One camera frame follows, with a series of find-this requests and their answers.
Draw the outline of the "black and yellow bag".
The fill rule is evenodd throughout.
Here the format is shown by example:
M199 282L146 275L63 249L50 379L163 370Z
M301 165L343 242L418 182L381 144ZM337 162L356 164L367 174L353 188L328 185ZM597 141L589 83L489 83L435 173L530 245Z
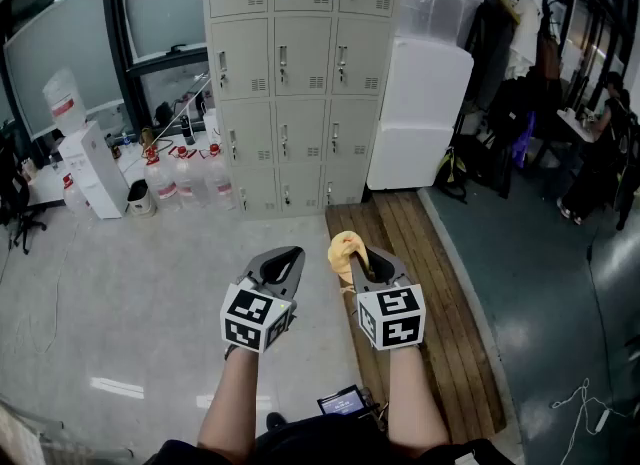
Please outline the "black and yellow bag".
M454 147L450 146L438 167L434 186L449 198L467 203L467 171Z

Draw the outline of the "brown hanging bag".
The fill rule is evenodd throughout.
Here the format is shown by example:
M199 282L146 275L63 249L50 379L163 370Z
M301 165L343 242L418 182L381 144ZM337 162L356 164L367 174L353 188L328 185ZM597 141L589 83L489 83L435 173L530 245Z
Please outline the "brown hanging bag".
M558 44L554 37L539 33L537 36L536 64L537 74L549 81L560 77Z

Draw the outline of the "white hanging garment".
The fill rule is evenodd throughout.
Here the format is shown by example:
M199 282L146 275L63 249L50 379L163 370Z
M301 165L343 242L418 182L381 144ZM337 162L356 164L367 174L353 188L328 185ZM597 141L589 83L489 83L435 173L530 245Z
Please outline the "white hanging garment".
M524 77L535 65L537 37L540 29L541 10L535 0L519 0L515 5L519 17L509 47L505 79Z

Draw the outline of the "grey metal locker cabinet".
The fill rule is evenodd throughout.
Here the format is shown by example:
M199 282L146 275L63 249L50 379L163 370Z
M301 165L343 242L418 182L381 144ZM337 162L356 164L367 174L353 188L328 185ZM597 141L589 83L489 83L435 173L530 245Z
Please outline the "grey metal locker cabinet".
M217 121L240 212L248 219L298 217L359 202L400 0L203 2ZM279 17L331 19L325 94L276 94Z

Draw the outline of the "small white desk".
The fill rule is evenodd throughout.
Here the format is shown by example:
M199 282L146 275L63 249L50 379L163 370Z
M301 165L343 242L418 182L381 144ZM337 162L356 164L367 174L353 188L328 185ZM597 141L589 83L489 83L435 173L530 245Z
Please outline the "small white desk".
M576 118L576 113L572 108L568 108L567 110L558 110L556 112L557 116L568 125L575 134L577 134L584 142L586 143L594 143L595 138L590 128L581 123Z

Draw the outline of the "white water dispenser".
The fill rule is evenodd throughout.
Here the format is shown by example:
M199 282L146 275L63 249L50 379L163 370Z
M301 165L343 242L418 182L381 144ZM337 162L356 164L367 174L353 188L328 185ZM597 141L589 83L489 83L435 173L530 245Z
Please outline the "white water dispenser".
M65 137L58 152L97 217L125 216L129 187L96 121Z

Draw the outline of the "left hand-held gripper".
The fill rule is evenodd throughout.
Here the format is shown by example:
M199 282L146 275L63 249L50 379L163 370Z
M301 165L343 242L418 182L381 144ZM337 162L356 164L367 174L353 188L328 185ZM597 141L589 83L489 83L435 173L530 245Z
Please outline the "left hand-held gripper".
M254 257L244 277L231 283L220 312L222 338L229 344L264 353L285 333L305 264L299 246L279 247Z

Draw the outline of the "yellow wiping cloth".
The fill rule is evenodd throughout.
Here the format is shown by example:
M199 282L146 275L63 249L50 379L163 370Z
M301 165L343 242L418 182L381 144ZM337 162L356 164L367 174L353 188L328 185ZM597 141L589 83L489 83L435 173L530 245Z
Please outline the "yellow wiping cloth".
M328 261L331 269L338 275L341 281L342 294L350 292L356 294L354 287L350 257L356 254L364 264L364 271L371 272L370 262L366 247L361 237L353 231L342 231L336 234L328 249Z

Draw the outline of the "low white table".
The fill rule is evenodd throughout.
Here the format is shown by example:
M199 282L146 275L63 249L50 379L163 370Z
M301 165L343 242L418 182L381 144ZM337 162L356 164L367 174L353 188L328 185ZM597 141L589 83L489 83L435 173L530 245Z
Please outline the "low white table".
M156 142L158 148L163 149L163 152L160 153L162 158L168 155L173 146L178 147L185 144L184 136L181 133L161 137ZM116 160L116 164L128 186L131 186L134 181L143 178L145 162L146 160L142 157L141 145L134 144L124 148L121 157ZM40 169L35 179L29 183L29 206L42 204L63 205L63 177L69 172L70 168L65 165L63 160L57 162L56 169L50 164Z

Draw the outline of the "black backpack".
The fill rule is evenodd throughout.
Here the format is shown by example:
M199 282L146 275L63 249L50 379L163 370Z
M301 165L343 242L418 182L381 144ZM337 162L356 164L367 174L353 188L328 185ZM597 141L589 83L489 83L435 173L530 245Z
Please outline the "black backpack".
M489 108L488 124L493 136L491 152L497 154L521 135L527 114L532 111L530 79L519 77L504 80Z

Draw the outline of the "person's left forearm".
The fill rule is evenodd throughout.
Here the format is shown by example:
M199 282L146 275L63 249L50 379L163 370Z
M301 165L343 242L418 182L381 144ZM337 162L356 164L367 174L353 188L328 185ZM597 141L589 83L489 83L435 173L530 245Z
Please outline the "person's left forearm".
M233 465L243 465L255 447L259 355L234 348L201 425L198 446Z

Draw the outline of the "grey metal locker door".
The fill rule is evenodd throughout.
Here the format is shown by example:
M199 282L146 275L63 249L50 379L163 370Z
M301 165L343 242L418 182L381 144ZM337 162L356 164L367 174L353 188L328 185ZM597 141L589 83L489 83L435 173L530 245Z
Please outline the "grey metal locker door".
M274 24L276 94L325 94L331 19L279 17ZM284 84L280 82L281 68L286 71Z

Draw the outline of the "white foam block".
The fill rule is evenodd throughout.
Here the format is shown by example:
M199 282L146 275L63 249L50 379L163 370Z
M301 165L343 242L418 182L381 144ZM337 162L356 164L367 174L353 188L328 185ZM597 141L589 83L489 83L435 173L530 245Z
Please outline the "white foam block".
M432 186L453 137L452 128L381 124L367 175L372 191Z
M457 46L396 38L381 125L451 128L461 109L473 65L471 54Z

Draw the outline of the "black office chair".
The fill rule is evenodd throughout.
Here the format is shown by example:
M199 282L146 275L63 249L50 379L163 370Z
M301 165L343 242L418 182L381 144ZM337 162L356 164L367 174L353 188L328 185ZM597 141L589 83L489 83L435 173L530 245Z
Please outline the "black office chair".
M30 230L38 227L47 230L47 225L37 221L38 210L29 209L30 191L28 182L19 172L15 147L12 141L0 132L0 225L7 226L11 221L17 224L17 230L10 244L17 247L22 238L22 250L29 254L27 237Z

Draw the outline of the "wooden slat platform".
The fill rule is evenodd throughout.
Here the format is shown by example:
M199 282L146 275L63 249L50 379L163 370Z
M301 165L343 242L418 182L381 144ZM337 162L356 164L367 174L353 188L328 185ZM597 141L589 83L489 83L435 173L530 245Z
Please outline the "wooden slat platform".
M449 257L418 194L376 192L362 204L325 211L330 236L356 232L396 255L422 287L427 307L421 354L454 443L494 439L506 416L489 356Z

